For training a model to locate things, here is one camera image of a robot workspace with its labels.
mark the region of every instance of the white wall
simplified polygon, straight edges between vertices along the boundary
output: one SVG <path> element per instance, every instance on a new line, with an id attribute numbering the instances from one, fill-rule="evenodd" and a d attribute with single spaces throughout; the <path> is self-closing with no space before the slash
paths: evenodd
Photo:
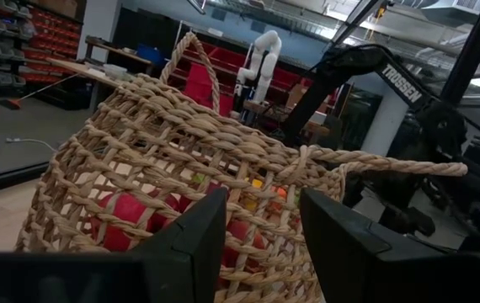
<path id="1" fill-rule="evenodd" d="M 122 2 L 122 0 L 87 0 L 83 31 L 77 52 L 78 59 L 84 58 L 87 52 L 87 44 L 85 43 L 87 35 L 99 37 L 107 41 L 112 40 Z M 94 48 L 93 58 L 106 61 L 107 51 Z"/>

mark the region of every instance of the wicker basket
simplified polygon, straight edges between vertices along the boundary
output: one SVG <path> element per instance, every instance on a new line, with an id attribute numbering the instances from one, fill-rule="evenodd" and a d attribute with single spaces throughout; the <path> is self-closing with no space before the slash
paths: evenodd
<path id="1" fill-rule="evenodd" d="M 300 188 L 315 188 L 339 200 L 349 172 L 448 176 L 467 172 L 459 163 L 285 147 L 165 84 L 189 43 L 195 44 L 210 73 L 214 110 L 219 110 L 216 74 L 201 43 L 188 33 L 160 80 L 140 75 L 118 88 L 51 159 L 19 234 L 18 251 L 108 252 L 105 226 L 122 230 L 129 247 L 134 247 L 152 235 L 147 221 L 154 212 L 169 219 L 180 215 L 164 202 L 169 194 L 196 201 L 205 196 L 210 182 L 219 182 L 230 189 L 227 223 L 241 221 L 248 229 L 243 239 L 227 232 L 226 246 L 239 255 L 234 266 L 221 266 L 222 287 L 215 302 L 319 302 L 321 290 L 295 202 Z M 328 171 L 321 162 L 344 164 Z M 253 185 L 253 180 L 262 185 Z M 148 194 L 153 189 L 159 189 L 157 196 Z M 276 191 L 285 191 L 285 198 Z M 120 193 L 129 193 L 144 205 L 137 221 L 122 220 L 112 212 Z M 104 205 L 102 198 L 112 194 Z M 98 235 L 93 234 L 92 220 L 99 221 Z"/>

